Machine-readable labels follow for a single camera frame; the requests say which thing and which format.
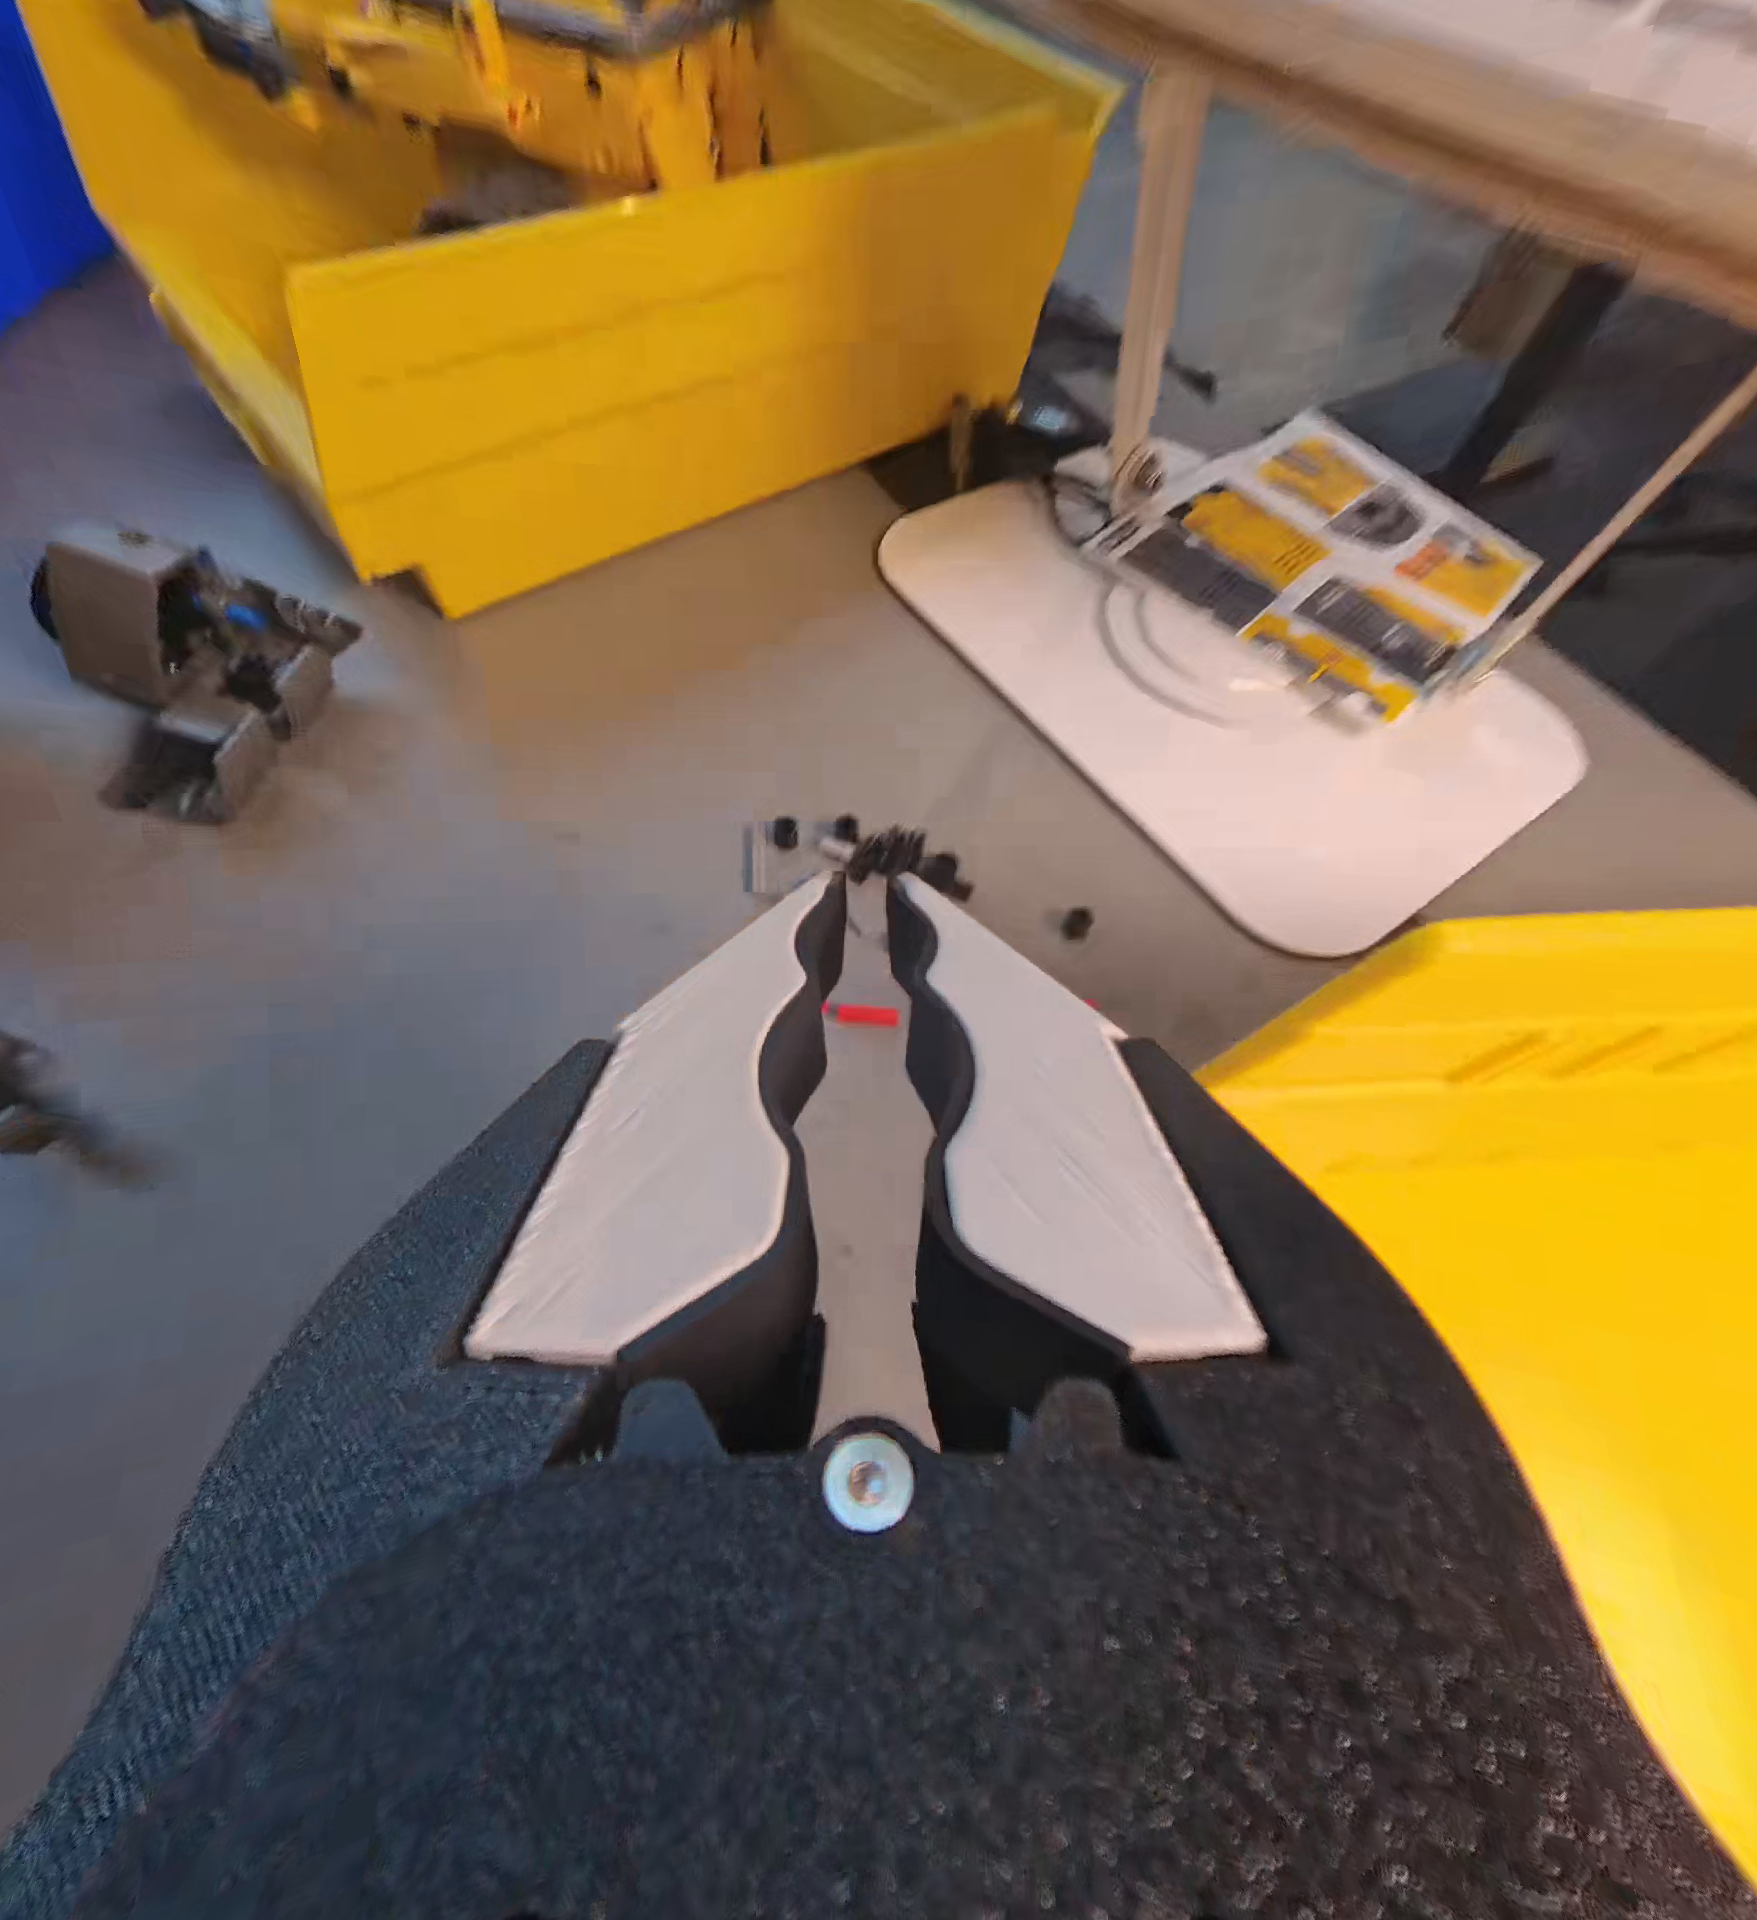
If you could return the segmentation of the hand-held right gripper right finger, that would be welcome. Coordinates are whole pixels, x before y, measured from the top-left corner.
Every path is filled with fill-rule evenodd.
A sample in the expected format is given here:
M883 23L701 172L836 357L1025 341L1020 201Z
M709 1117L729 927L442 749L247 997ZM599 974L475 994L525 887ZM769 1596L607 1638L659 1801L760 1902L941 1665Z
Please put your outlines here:
M907 1075L932 1128L913 1337L945 1452L1006 1452L1064 1381L1170 1444L1150 1372L1272 1337L1178 1160L1186 1075L919 878L890 886Z

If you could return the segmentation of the yellow toy bulldozer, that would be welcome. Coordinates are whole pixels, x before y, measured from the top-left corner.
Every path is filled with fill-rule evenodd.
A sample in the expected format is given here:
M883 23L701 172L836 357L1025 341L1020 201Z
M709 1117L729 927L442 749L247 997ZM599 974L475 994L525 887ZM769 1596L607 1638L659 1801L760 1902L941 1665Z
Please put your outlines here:
M142 1L304 131L432 157L419 235L520 223L777 164L769 3Z

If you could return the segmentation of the sticker sheet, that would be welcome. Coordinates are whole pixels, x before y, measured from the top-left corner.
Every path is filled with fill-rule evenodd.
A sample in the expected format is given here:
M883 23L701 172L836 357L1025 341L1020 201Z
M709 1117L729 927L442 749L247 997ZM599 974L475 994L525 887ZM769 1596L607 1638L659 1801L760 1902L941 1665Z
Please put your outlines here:
M1060 470L1054 515L1110 578L1111 658L1206 722L1297 703L1392 728L1468 680L1538 576L1534 551L1322 411L1150 467L1128 503Z

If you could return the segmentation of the small black blue-pin assembly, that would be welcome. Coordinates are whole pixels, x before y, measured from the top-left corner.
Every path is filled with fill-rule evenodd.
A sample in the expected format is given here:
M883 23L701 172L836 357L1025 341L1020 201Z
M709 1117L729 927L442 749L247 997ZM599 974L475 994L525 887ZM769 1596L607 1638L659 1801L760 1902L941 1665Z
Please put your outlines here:
M149 1188L157 1163L136 1141L78 1110L14 1103L0 1113L0 1156L54 1156L101 1188Z

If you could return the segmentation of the white book stand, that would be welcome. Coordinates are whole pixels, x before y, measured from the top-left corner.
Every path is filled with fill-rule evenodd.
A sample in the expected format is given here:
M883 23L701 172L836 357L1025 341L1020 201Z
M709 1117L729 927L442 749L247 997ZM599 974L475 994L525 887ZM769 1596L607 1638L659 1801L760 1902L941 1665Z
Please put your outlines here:
M1504 659L1615 553L1757 400L1757 360L1447 698L1353 732L1279 703L1245 726L1162 706L1105 648L1110 578L1057 531L1060 470L1156 485L1150 456L1206 115L1239 98L1583 262L1757 329L1757 87L1726 71L1624 98L1594 78L1475 55L1394 3L1055 3L1147 71L1130 286L1105 448L1044 478L902 518L880 571L924 624L1243 932L1305 957L1373 945L1527 829L1586 774L1571 722ZM1460 489L1553 381L1516 362L1480 433L1432 485Z

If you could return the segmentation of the pile of small toy pieces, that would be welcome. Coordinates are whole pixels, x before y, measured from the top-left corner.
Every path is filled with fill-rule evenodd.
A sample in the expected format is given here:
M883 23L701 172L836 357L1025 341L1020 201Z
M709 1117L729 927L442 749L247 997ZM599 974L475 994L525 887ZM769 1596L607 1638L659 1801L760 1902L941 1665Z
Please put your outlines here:
M907 1077L943 1137L967 1130L971 1106L1011 1130L1051 1102L1121 1108L1124 1037L979 925L943 871L926 871L924 840L916 829L848 839L794 816L748 825L760 915L622 1022L614 1066L656 1069L676 1049L688 1085L738 1096L746 1128L791 1140L834 1064L844 960L871 905L857 887L874 881L878 943L907 1002L894 1011Z

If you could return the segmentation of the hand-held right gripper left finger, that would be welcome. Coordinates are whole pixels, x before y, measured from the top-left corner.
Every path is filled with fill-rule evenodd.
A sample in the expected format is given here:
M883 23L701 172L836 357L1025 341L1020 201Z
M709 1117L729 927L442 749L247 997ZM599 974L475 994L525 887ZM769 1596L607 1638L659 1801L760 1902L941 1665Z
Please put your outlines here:
M463 1336L586 1372L618 1408L684 1383L726 1452L801 1452L820 1253L797 1122L825 1072L838 881L813 878L626 1017Z

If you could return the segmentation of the wide yellow bin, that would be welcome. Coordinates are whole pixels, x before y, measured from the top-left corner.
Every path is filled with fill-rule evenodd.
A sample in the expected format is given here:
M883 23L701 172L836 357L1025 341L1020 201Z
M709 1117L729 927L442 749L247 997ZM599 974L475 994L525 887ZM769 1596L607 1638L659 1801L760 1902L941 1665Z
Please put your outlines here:
M1757 1891L1757 905L1434 924L1197 1077L1441 1334Z

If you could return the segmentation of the grey desk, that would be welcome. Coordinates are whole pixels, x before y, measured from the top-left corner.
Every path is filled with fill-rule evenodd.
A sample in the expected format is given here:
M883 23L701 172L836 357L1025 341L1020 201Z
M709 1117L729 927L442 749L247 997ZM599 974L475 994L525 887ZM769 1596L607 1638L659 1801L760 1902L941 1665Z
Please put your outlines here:
M157 1163L0 1174L0 1915L1757 1915L1379 1256L1197 1070L1366 957L1243 932L880 571L865 479L463 625L234 827L27 829L0 1022ZM932 1128L878 883L797 1122L818 1423L463 1336L626 1017L760 915L746 827L926 871L1177 1064L1272 1337L945 1452Z

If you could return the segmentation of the grey toy cab assembly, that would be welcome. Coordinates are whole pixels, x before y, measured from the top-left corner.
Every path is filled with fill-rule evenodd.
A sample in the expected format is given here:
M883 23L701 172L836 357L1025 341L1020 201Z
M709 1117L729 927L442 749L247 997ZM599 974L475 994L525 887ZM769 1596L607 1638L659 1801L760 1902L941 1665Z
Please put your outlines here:
M123 526L46 543L35 621L76 685L139 716L106 802L226 827L311 732L364 625L226 568L205 546Z

